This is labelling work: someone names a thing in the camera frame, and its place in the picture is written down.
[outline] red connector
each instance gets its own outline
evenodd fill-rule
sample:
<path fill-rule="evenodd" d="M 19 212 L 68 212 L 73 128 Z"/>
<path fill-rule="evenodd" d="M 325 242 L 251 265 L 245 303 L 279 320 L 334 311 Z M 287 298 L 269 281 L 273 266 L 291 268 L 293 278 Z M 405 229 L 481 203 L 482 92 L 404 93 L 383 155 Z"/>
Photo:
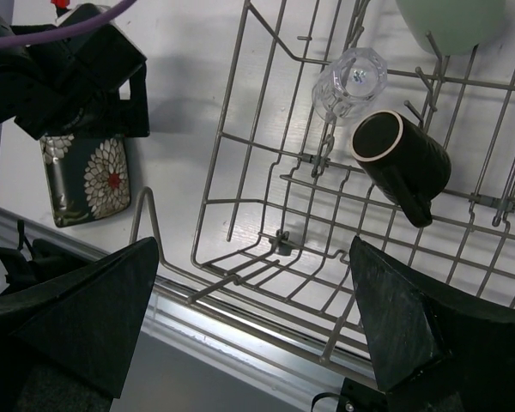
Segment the red connector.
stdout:
<path fill-rule="evenodd" d="M 69 7 L 70 0 L 51 0 L 51 4 L 55 4 L 60 9 L 66 9 Z"/>

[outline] flower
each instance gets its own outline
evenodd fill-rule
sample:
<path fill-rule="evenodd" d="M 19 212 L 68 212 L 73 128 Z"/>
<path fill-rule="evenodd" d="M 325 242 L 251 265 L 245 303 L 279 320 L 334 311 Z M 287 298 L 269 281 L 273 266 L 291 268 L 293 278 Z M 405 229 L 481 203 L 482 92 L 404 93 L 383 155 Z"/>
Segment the flower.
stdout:
<path fill-rule="evenodd" d="M 105 140 L 91 155 L 84 170 L 86 200 L 95 219 L 124 210 L 130 204 L 130 182 L 124 145 Z"/>
<path fill-rule="evenodd" d="M 72 146 L 74 136 L 61 136 L 61 137 L 42 137 L 40 139 L 40 147 L 42 148 L 42 155 L 46 165 L 51 165 L 59 159 L 63 159 L 69 152 L 69 147 Z"/>

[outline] glass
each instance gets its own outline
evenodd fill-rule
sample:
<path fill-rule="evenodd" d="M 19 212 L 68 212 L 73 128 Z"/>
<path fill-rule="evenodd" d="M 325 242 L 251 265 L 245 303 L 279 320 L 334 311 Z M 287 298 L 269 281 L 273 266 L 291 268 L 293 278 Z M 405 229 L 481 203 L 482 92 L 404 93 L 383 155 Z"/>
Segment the glass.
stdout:
<path fill-rule="evenodd" d="M 329 124 L 361 118 L 387 85 L 387 63 L 371 48 L 347 49 L 323 70 L 312 88 L 312 103 Z"/>

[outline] metal wire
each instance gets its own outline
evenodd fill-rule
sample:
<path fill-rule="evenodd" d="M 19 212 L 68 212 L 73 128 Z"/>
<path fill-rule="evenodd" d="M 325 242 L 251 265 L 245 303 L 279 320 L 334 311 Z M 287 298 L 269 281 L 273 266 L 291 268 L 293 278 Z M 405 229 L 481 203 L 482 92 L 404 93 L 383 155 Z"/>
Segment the metal wire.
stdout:
<path fill-rule="evenodd" d="M 365 30 L 363 23 L 370 0 L 355 0 L 353 13 L 350 17 L 348 30 L 343 41 L 343 50 L 349 46 L 356 46 L 359 38 Z M 174 297 L 176 301 L 183 302 L 186 305 L 193 306 L 199 311 L 204 311 L 210 316 L 221 318 L 230 324 L 236 324 L 248 333 L 265 338 L 268 342 L 280 344 L 284 348 L 290 348 L 289 342 L 279 342 L 277 338 L 264 334 L 263 328 L 257 330 L 249 324 L 241 324 L 233 321 L 232 317 L 224 313 L 214 312 L 213 303 L 216 297 L 227 296 L 234 299 L 240 304 L 251 306 L 256 311 L 262 313 L 266 318 L 278 320 L 275 324 L 275 330 L 288 328 L 291 331 L 297 330 L 299 333 L 310 339 L 316 339 L 322 343 L 320 353 L 311 353 L 302 351 L 300 347 L 293 346 L 294 353 L 310 361 L 321 363 L 326 367 L 342 371 L 344 374 L 349 373 L 344 369 L 340 359 L 348 352 L 353 352 L 361 356 L 367 356 L 367 346 L 364 343 L 364 335 L 359 316 L 353 316 L 356 310 L 354 290 L 350 282 L 350 266 L 348 260 L 347 248 L 337 248 L 335 246 L 335 233 L 348 233 L 349 236 L 366 236 L 369 239 L 376 239 L 379 247 L 387 251 L 391 246 L 403 248 L 409 253 L 408 265 L 415 264 L 419 254 L 424 254 L 428 258 L 440 258 L 450 263 L 450 269 L 447 270 L 445 281 L 453 284 L 456 279 L 457 271 L 461 268 L 469 268 L 478 270 L 483 273 L 483 278 L 477 283 L 477 290 L 474 292 L 476 296 L 483 297 L 488 282 L 493 276 L 501 276 L 507 280 L 515 282 L 515 270 L 501 268 L 498 263 L 503 251 L 508 247 L 508 243 L 515 245 L 515 233 L 512 231 L 510 220 L 515 215 L 515 155 L 506 179 L 506 184 L 500 192 L 500 198 L 486 196 L 481 193 L 482 185 L 486 177 L 489 164 L 494 155 L 498 135 L 502 122 L 506 115 L 507 107 L 511 101 L 512 94 L 515 92 L 515 70 L 509 83 L 488 82 L 471 78 L 472 69 L 476 60 L 478 47 L 476 47 L 470 55 L 463 76 L 447 76 L 447 69 L 450 59 L 444 57 L 439 52 L 439 48 L 434 37 L 428 33 L 427 38 L 435 51 L 436 64 L 432 73 L 428 74 L 420 67 L 414 72 L 403 70 L 389 69 L 390 76 L 401 76 L 416 79 L 416 84 L 423 86 L 426 98 L 423 101 L 421 110 L 410 101 L 404 102 L 408 107 L 409 114 L 413 114 L 419 122 L 420 127 L 425 131 L 429 130 L 435 113 L 440 109 L 437 107 L 439 97 L 442 93 L 444 85 L 447 83 L 459 84 L 459 92 L 457 95 L 456 105 L 451 114 L 451 120 L 448 124 L 445 135 L 444 147 L 449 148 L 451 137 L 457 122 L 460 108 L 466 97 L 466 89 L 470 86 L 479 88 L 491 88 L 506 91 L 500 115 L 494 129 L 492 139 L 489 143 L 487 153 L 482 162 L 481 173 L 476 181 L 476 189 L 469 192 L 454 191 L 446 189 L 443 195 L 450 197 L 452 201 L 470 203 L 468 215 L 463 218 L 452 218 L 443 215 L 434 215 L 435 225 L 445 225 L 453 231 L 462 233 L 461 240 L 458 241 L 454 252 L 447 253 L 440 251 L 434 247 L 424 245 L 424 239 L 427 231 L 419 230 L 415 232 L 415 239 L 400 239 L 394 234 L 394 228 L 398 216 L 401 214 L 400 208 L 387 203 L 386 201 L 376 200 L 373 198 L 374 185 L 370 185 L 366 191 L 366 195 L 352 191 L 354 182 L 363 179 L 363 171 L 358 167 L 348 164 L 342 164 L 330 159 L 330 154 L 334 146 L 336 136 L 336 127 L 324 125 L 318 133 L 317 145 L 311 149 L 310 141 L 312 140 L 312 122 L 314 119 L 313 110 L 307 116 L 305 130 L 302 133 L 299 148 L 287 148 L 287 139 L 290 128 L 292 127 L 293 115 L 297 106 L 298 96 L 300 93 L 301 79 L 305 68 L 319 65 L 323 68 L 329 63 L 330 49 L 332 47 L 336 25 L 339 24 L 340 9 L 342 0 L 336 0 L 336 7 L 331 18 L 331 30 L 326 40 L 325 52 L 322 58 L 309 58 L 308 52 L 313 39 L 313 30 L 318 16 L 318 10 L 321 0 L 316 0 L 310 19 L 307 33 L 297 36 L 297 39 L 304 42 L 303 52 L 300 56 L 290 50 L 288 43 L 282 39 L 281 27 L 287 6 L 287 0 L 281 0 L 276 16 L 275 26 L 272 27 L 267 19 L 259 12 L 251 1 L 246 1 L 243 7 L 239 31 L 235 42 L 233 53 L 233 61 L 227 80 L 226 96 L 221 109 L 221 117 L 215 145 L 212 153 L 212 161 L 209 166 L 209 174 L 204 187 L 203 201 L 201 204 L 197 230 L 191 261 L 193 265 L 200 270 L 198 273 L 191 273 L 183 270 L 166 259 L 161 249 L 161 262 L 169 270 L 172 270 L 184 278 L 203 285 L 199 290 L 192 290 L 188 287 L 183 288 L 183 296 L 179 296 L 179 285 L 175 286 L 175 293 L 168 288 L 164 289 L 164 294 Z M 227 132 L 226 119 L 230 108 L 231 96 L 234 87 L 234 78 L 237 74 L 239 56 L 241 46 L 245 34 L 246 22 L 253 17 L 270 36 L 270 51 L 265 62 L 265 72 L 262 86 L 259 89 L 257 99 L 257 109 L 253 122 L 251 124 L 250 135 L 247 138 L 235 136 L 233 133 Z M 299 63 L 298 74 L 295 78 L 294 91 L 290 100 L 290 107 L 287 114 L 287 122 L 283 133 L 276 139 L 275 143 L 257 141 L 257 131 L 260 125 L 261 113 L 264 108 L 265 95 L 267 87 L 270 84 L 270 77 L 273 76 L 271 68 L 277 53 L 285 53 L 289 58 Z M 234 197 L 213 197 L 211 195 L 211 186 L 216 179 L 215 169 L 218 162 L 220 146 L 223 142 L 236 142 L 244 145 L 245 148 L 242 171 L 238 179 L 236 187 L 236 195 Z M 269 164 L 265 173 L 265 191 L 262 196 L 245 197 L 245 184 L 249 165 L 251 160 L 259 153 L 275 154 L 275 160 Z M 284 161 L 291 161 L 289 172 L 282 169 L 281 165 Z M 326 184 L 324 174 L 328 171 L 329 176 L 336 175 L 338 180 L 336 185 Z M 311 179 L 302 178 L 303 174 L 311 176 Z M 273 181 L 280 181 L 285 184 L 285 191 L 282 198 L 275 198 L 272 195 Z M 298 191 L 307 191 L 305 199 L 305 207 L 296 208 L 290 204 L 290 199 Z M 314 205 L 322 201 L 324 196 L 331 198 L 331 209 L 328 215 L 319 215 L 314 210 Z M 158 218 L 154 206 L 152 191 L 146 188 L 137 199 L 136 217 L 132 227 L 131 241 L 136 239 L 139 222 L 141 220 L 142 207 L 145 199 L 148 199 L 149 214 L 153 227 L 154 236 L 159 241 L 161 247 L 161 237 L 159 232 Z M 358 221 L 340 221 L 339 215 L 342 210 L 342 202 L 350 201 L 351 204 L 360 208 Z M 206 222 L 206 212 L 209 207 L 231 208 L 230 219 L 228 220 L 226 241 L 231 241 L 233 233 L 239 221 L 239 209 L 241 205 L 255 205 L 261 210 L 259 223 L 255 228 L 255 238 L 253 241 L 236 251 L 228 254 L 220 254 L 205 262 L 199 261 L 199 252 L 201 248 L 201 240 L 204 234 L 204 225 Z M 493 226 L 485 226 L 477 221 L 477 207 L 488 206 L 488 211 L 493 217 Z M 381 230 L 370 229 L 367 223 L 372 219 L 368 217 L 373 210 L 382 210 L 387 216 L 385 226 Z M 266 225 L 266 215 L 270 212 L 280 213 L 278 227 L 271 232 L 270 227 Z M 301 219 L 300 238 L 296 239 L 288 230 L 288 218 L 297 217 Z M 495 228 L 501 222 L 504 222 L 503 230 Z M 309 242 L 312 236 L 311 226 L 321 224 L 326 227 L 324 237 L 320 242 Z M 482 235 L 489 237 L 495 241 L 495 250 L 489 261 L 477 262 L 465 256 L 464 251 L 470 244 L 470 238 L 474 235 Z M 310 267 L 302 265 L 305 258 L 313 257 L 316 265 Z M 342 275 L 337 279 L 322 276 L 324 268 L 327 264 L 339 264 L 342 269 Z M 281 278 L 281 276 L 293 276 L 298 279 L 298 285 L 285 293 L 280 293 L 270 285 Z M 174 282 L 167 283 L 170 286 L 175 285 Z M 328 290 L 328 297 L 325 302 L 320 305 L 312 305 L 300 299 L 303 291 L 310 286 L 316 286 Z M 333 302 L 343 300 L 345 304 L 342 306 L 339 316 L 332 314 L 330 309 Z M 512 296 L 509 307 L 515 307 L 515 294 Z M 259 321 L 259 317 L 255 313 L 247 313 L 249 318 Z"/>

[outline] robotic arm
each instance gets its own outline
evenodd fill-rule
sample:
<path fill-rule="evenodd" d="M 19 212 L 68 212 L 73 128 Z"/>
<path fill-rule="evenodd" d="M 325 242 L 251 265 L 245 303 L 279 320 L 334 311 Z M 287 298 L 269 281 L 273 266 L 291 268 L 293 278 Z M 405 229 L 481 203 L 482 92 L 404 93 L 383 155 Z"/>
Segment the robotic arm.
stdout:
<path fill-rule="evenodd" d="M 86 21 L 103 11 L 83 4 L 65 15 L 60 27 Z M 0 17 L 0 37 L 54 28 L 10 26 Z M 2 49 L 0 124 L 15 118 L 36 140 L 70 134 L 78 138 L 103 134 L 146 137 L 145 61 L 112 23 L 69 39 Z M 118 90 L 126 82 L 130 82 L 130 99 L 121 100 Z"/>

